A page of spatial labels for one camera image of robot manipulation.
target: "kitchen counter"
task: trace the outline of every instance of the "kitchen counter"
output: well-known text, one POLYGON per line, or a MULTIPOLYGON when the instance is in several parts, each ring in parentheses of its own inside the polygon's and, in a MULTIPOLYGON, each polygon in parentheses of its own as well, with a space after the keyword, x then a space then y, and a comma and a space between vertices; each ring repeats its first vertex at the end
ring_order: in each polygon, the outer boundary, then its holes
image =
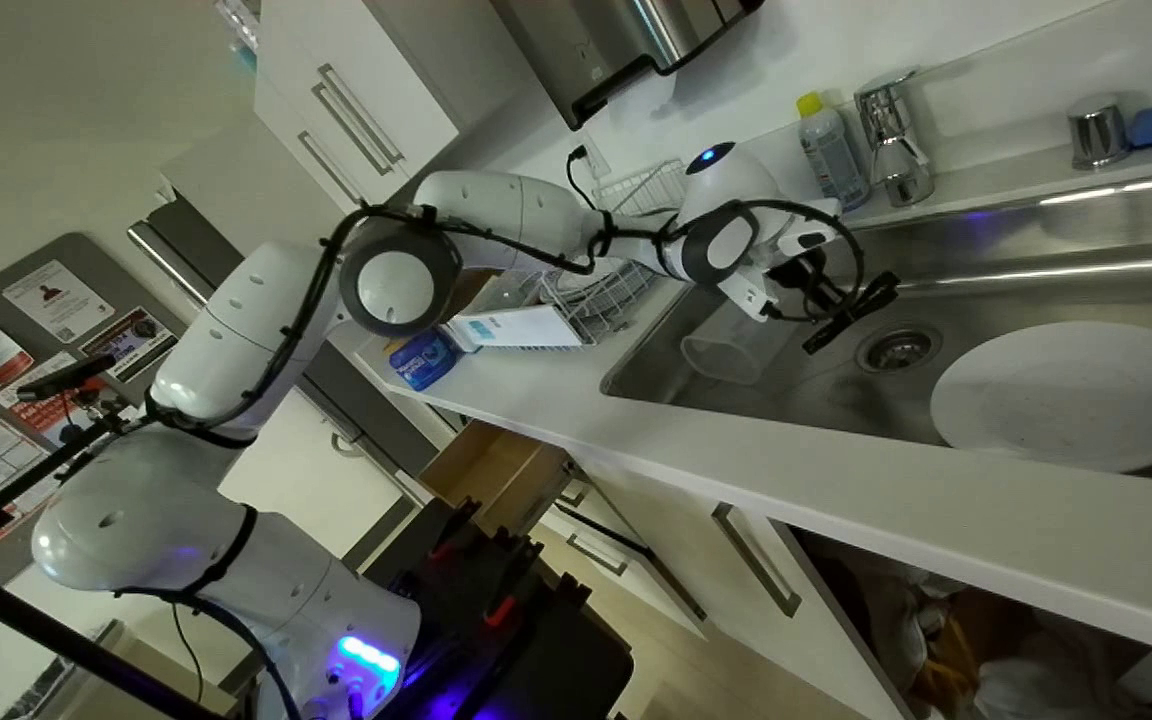
POLYGON ((1152 644, 1152 478, 599 395, 677 297, 597 346, 463 354, 426 390, 382 338, 345 343, 386 390, 1152 644))

